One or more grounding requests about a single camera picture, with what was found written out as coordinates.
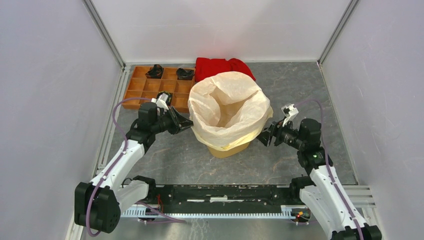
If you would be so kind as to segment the pale yellow plastic trash bag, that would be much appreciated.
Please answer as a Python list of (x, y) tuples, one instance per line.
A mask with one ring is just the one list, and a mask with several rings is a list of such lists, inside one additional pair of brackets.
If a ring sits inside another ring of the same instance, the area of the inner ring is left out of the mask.
[(254, 140), (274, 113), (261, 87), (249, 75), (237, 71), (196, 83), (187, 105), (196, 139), (221, 152)]

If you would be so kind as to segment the yellow mesh trash bin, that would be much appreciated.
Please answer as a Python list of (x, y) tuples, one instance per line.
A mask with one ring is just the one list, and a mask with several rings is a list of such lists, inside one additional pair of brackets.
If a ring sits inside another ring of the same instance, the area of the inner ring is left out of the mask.
[(223, 159), (223, 158), (227, 158), (230, 156), (233, 156), (239, 152), (244, 151), (248, 146), (250, 145), (250, 142), (244, 143), (242, 145), (236, 146), (232, 149), (228, 149), (228, 150), (216, 150), (212, 147), (207, 147), (209, 152), (216, 158), (219, 159)]

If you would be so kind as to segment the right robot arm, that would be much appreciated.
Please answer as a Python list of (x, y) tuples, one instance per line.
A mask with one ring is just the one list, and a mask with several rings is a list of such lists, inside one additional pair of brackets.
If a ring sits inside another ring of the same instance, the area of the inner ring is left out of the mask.
[(297, 150), (297, 158), (307, 176), (293, 178), (289, 199), (304, 203), (329, 240), (381, 240), (377, 225), (371, 225), (350, 200), (321, 141), (322, 125), (305, 118), (298, 129), (292, 121), (273, 122), (257, 136), (265, 146), (287, 144)]

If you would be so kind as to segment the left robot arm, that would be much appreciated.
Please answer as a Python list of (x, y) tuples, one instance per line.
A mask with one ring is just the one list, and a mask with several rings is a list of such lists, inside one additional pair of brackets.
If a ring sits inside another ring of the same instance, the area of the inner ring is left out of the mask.
[(156, 99), (144, 102), (138, 117), (123, 135), (118, 152), (106, 167), (89, 182), (80, 182), (74, 190), (74, 222), (86, 228), (89, 236), (111, 233), (122, 212), (138, 201), (153, 203), (157, 190), (147, 180), (133, 179), (122, 187), (127, 174), (149, 150), (156, 135), (176, 135), (193, 126), (174, 107)]

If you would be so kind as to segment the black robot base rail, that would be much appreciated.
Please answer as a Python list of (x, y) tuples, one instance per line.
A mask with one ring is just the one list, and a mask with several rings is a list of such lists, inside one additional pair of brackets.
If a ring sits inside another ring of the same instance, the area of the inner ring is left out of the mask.
[(304, 206), (293, 184), (157, 185), (153, 178), (138, 175), (133, 179), (149, 185), (142, 202), (158, 207), (163, 214), (271, 217), (283, 214), (285, 207)]

